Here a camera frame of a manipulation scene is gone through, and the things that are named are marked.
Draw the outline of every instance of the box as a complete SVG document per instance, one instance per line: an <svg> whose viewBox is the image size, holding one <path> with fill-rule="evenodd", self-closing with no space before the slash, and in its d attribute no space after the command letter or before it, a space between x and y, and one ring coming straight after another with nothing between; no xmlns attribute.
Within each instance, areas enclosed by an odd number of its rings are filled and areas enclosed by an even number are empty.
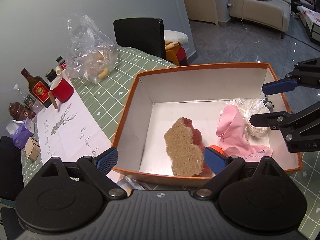
<svg viewBox="0 0 320 240"><path fill-rule="evenodd" d="M35 162L40 154L40 146L38 141L33 137L29 137L24 149L26 150L27 158Z"/></svg>
<svg viewBox="0 0 320 240"><path fill-rule="evenodd" d="M216 130L220 111L233 98L263 98L261 87L275 81L268 63L223 63L167 68L139 73L130 90L113 147L118 150L114 170L150 183L194 186L209 177L176 177L166 153L164 134L180 117L192 120L203 145L219 145ZM290 112L283 94L271 95L274 112ZM300 153L289 153L279 130L251 144L273 149L272 157L288 173L302 168Z"/></svg>
<svg viewBox="0 0 320 240"><path fill-rule="evenodd" d="M22 150L28 141L29 137L33 136L35 132L35 123L28 117L23 120L16 132L13 134L13 144Z"/></svg>

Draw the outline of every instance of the bottle neck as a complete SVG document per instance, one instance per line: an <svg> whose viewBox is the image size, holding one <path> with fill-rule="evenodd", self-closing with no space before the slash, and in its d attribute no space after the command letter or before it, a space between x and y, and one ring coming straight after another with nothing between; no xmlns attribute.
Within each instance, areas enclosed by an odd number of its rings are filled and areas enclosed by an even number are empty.
<svg viewBox="0 0 320 240"><path fill-rule="evenodd" d="M21 71L21 74L22 74L27 80L33 78L33 76L31 76L30 73L29 73L25 68Z"/></svg>

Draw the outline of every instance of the black bottle cap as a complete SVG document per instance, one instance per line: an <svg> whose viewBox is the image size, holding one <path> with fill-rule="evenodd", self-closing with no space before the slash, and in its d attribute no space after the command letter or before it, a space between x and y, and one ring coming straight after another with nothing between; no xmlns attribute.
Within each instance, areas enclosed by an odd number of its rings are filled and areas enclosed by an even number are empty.
<svg viewBox="0 0 320 240"><path fill-rule="evenodd" d="M61 61L61 60L62 60L62 57L61 57L61 56L59 56L56 60L57 60L57 62L59 62L59 61Z"/></svg>
<svg viewBox="0 0 320 240"><path fill-rule="evenodd" d="M47 78L47 80L49 82L52 82L56 77L57 77L57 74L56 72L54 71L54 69L50 69L47 74L45 75L45 77Z"/></svg>

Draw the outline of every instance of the blue gripper pad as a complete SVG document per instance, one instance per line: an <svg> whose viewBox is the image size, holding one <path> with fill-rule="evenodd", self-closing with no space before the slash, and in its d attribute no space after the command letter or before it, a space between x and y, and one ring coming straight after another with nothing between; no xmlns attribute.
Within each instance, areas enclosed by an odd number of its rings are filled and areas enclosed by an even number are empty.
<svg viewBox="0 0 320 240"><path fill-rule="evenodd" d="M228 159L228 157L212 149L211 147L207 147L204 150L204 162L216 175L228 165Z"/></svg>
<svg viewBox="0 0 320 240"><path fill-rule="evenodd" d="M274 95L288 91L293 91L297 86L297 82L292 81L290 78L284 78L278 81L263 84L262 92L266 95Z"/></svg>
<svg viewBox="0 0 320 240"><path fill-rule="evenodd" d="M97 161L97 169L107 175L118 162L118 151L116 148L111 147L95 159Z"/></svg>

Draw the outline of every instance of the black chair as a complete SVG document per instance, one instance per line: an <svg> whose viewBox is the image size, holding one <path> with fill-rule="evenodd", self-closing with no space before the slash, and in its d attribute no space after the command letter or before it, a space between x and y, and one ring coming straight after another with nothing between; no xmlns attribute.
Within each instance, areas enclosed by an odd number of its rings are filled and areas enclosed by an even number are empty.
<svg viewBox="0 0 320 240"><path fill-rule="evenodd" d="M14 240L23 233L14 208L1 208L1 219L8 240Z"/></svg>
<svg viewBox="0 0 320 240"><path fill-rule="evenodd" d="M12 144L12 138L0 138L0 198L15 201L23 189L21 150Z"/></svg>
<svg viewBox="0 0 320 240"><path fill-rule="evenodd" d="M162 19L119 19L113 22L113 28L119 46L132 47L166 59Z"/></svg>

